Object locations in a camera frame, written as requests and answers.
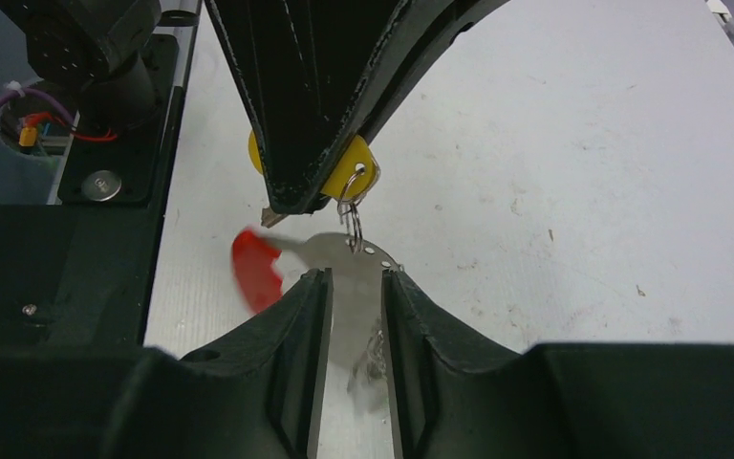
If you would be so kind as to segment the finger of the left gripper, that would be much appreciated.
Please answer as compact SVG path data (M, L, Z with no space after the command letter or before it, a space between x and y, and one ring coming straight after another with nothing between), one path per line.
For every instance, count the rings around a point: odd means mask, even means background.
M322 207L354 137L372 140L455 38L498 0L209 1L270 206Z

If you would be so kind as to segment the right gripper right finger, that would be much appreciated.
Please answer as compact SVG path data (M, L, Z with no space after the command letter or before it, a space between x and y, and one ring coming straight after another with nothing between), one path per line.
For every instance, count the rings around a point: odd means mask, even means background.
M398 458L734 458L734 345L542 343L517 353L382 275Z

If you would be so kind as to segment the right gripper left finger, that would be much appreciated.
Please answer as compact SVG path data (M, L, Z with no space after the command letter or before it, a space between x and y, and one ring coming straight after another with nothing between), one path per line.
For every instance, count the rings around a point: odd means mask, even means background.
M287 298L181 358L158 348L0 349L0 458L314 458L328 295Z

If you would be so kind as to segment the yellow key tag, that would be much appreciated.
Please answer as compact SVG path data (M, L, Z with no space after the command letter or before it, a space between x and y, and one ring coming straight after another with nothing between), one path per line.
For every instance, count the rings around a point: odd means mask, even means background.
M265 181L266 169L253 130L248 136L248 155L255 170ZM379 175L380 168L368 143L360 136L355 136L322 187L316 191L309 188L306 194L314 198L314 202L330 198L345 204L357 204L378 181Z

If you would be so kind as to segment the red-handled metal key holder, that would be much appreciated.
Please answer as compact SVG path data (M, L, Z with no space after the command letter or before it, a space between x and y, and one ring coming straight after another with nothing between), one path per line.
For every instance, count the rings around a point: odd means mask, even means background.
M306 274L322 275L329 301L328 361L346 371L345 391L356 413L386 405L382 276L401 268L387 251L369 241L353 241L344 232L298 239L245 227L231 242L230 266L254 315L287 298Z

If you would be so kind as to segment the metal key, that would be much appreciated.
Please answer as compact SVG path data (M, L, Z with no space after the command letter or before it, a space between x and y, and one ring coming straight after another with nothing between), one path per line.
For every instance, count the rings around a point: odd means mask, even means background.
M287 217L289 217L289 214L278 213L275 212L271 207L266 207L262 209L260 225L263 228L271 229L281 223Z

